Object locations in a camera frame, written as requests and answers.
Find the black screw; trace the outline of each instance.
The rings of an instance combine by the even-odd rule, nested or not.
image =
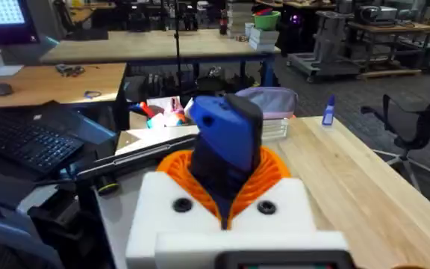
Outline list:
[[[173,210],[178,213],[185,213],[192,209],[192,201],[187,198],[178,198],[172,205]]]
[[[273,214],[276,212],[276,205],[270,201],[259,202],[257,208],[261,214]]]

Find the wooden desk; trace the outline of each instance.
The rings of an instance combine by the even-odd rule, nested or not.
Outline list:
[[[125,64],[99,64],[84,66],[86,72],[79,77],[62,77],[54,67],[25,67],[12,77],[0,78],[14,93],[0,97],[0,107],[40,105],[51,100],[60,103],[114,101],[124,76]],[[86,90],[102,93],[84,98]]]
[[[121,136],[117,153],[188,133],[197,133],[196,126],[130,130],[133,138]],[[318,229],[343,232],[358,267],[430,269],[430,202],[340,122],[324,127],[321,117],[291,119],[287,138],[264,144],[305,183]],[[145,172],[121,180],[119,196],[99,199],[115,262],[122,266]]]
[[[256,0],[258,4],[265,4],[269,7],[283,7],[283,2],[279,1],[263,1],[263,0]]]
[[[72,22],[79,23],[79,22],[85,22],[87,19],[89,19],[93,15],[94,10],[90,8],[82,8],[82,9],[71,8],[69,12],[71,13]]]
[[[276,2],[276,1],[263,1],[263,0],[256,0],[258,4],[265,4],[270,7],[283,7],[284,5],[296,7],[296,8],[307,8],[307,9],[332,9],[335,8],[335,4],[306,4],[306,3],[299,3],[297,1],[284,1],[284,2]]]
[[[45,64],[157,61],[176,58],[174,31],[131,33],[109,32],[109,40],[61,41],[41,57]],[[182,31],[180,52],[183,58],[222,58],[266,55],[248,43],[221,36],[219,30]]]
[[[317,4],[317,3],[313,3],[313,4],[306,4],[306,3],[299,3],[297,1],[286,1],[283,4],[291,6],[291,7],[296,7],[296,8],[307,8],[307,9],[335,9],[336,5],[335,4]]]
[[[393,27],[378,27],[373,25],[362,25],[357,22],[348,22],[348,25],[354,29],[368,31],[370,33],[402,33],[402,32],[429,32],[430,25],[424,25],[414,22],[414,27],[406,27],[401,25],[395,25]]]

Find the metal pole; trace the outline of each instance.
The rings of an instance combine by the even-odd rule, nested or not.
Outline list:
[[[178,24],[179,24],[179,14],[178,14],[178,0],[175,0],[175,44],[177,46],[177,79],[178,79],[178,90],[182,91],[182,71],[181,71],[181,59],[180,59],[180,43],[178,36]]]

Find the glue bottle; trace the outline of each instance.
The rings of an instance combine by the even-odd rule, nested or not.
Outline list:
[[[325,112],[322,114],[322,122],[324,126],[330,126],[333,124],[334,119],[334,95],[329,97],[328,105],[326,106]]]

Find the gray chair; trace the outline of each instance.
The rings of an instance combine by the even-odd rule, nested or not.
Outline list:
[[[430,103],[411,103],[401,106],[388,95],[383,96],[382,106],[364,106],[362,114],[374,114],[384,123],[384,128],[396,135],[394,144],[403,149],[402,154],[374,150],[379,155],[393,157],[387,163],[390,166],[401,164],[408,173],[412,185],[420,191],[414,171],[414,165],[430,173],[430,168],[409,158],[409,152],[422,149],[430,141]]]

